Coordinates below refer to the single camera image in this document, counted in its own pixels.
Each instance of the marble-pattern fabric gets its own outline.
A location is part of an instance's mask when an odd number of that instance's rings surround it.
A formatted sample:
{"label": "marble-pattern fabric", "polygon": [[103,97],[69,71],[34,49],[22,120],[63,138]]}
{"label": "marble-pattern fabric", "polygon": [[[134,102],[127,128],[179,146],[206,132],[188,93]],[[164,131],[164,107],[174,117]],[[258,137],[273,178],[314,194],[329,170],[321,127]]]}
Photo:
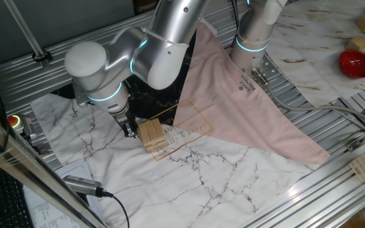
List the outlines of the marble-pattern fabric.
{"label": "marble-pattern fabric", "polygon": [[[59,161],[85,159],[131,227],[237,227],[316,168],[207,136],[155,161],[95,106],[48,94],[32,108]],[[113,199],[99,202],[110,227],[125,226]]]}
{"label": "marble-pattern fabric", "polygon": [[338,61],[352,38],[365,38],[355,25],[363,14],[361,0],[308,0],[284,7],[267,53],[312,105],[365,89],[365,79],[346,77]]}

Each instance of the metal bracket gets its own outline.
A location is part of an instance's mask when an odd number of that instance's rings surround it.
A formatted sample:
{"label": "metal bracket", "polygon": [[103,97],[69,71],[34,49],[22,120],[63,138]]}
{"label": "metal bracket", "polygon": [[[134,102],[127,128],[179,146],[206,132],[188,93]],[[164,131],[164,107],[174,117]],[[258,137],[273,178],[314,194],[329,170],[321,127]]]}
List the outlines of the metal bracket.
{"label": "metal bracket", "polygon": [[355,140],[355,141],[352,142],[352,144],[347,146],[347,149],[348,149],[349,152],[353,152],[354,150],[356,150],[360,146],[362,146],[361,142],[358,141],[358,140]]}
{"label": "metal bracket", "polygon": [[85,108],[88,103],[91,101],[81,90],[81,88],[73,81],[73,89],[75,94],[75,100],[77,105],[81,108]]}
{"label": "metal bracket", "polygon": [[26,115],[21,116],[23,124],[23,133],[26,135],[26,140],[32,145],[32,140],[36,138],[36,132],[33,128],[32,119]]}

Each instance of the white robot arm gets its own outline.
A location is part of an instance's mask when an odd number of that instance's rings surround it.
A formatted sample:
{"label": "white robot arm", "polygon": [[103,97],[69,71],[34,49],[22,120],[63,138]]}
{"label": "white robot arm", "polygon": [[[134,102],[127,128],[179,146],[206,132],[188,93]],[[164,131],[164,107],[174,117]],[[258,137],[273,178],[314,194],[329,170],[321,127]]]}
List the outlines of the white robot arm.
{"label": "white robot arm", "polygon": [[[179,74],[207,2],[160,0],[150,31],[125,29],[105,48],[87,41],[73,46],[66,54],[65,68],[75,84],[97,107],[114,117],[127,137],[136,137],[138,126],[129,112],[129,94],[122,82],[136,75],[154,89],[170,86]],[[232,52],[232,59],[240,68],[256,67],[252,61],[255,56],[262,59],[272,26],[285,2],[252,0],[252,9],[243,16]]]}

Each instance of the pink fabric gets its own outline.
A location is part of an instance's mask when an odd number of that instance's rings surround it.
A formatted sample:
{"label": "pink fabric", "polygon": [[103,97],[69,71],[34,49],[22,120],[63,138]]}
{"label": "pink fabric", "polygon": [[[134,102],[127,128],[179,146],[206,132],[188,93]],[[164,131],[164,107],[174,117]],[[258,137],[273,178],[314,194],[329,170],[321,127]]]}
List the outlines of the pink fabric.
{"label": "pink fabric", "polygon": [[[329,154],[296,128],[250,77],[231,61],[211,31],[200,24],[180,101],[189,99],[214,130],[208,136],[320,165]],[[177,108],[193,129],[203,118]]]}

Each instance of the keyboard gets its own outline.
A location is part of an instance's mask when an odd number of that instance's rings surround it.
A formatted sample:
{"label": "keyboard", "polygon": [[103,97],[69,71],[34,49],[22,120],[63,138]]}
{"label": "keyboard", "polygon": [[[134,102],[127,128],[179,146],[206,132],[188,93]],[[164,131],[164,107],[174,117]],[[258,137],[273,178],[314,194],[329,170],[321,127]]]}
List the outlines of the keyboard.
{"label": "keyboard", "polygon": [[0,228],[33,228],[23,185],[0,168]]}

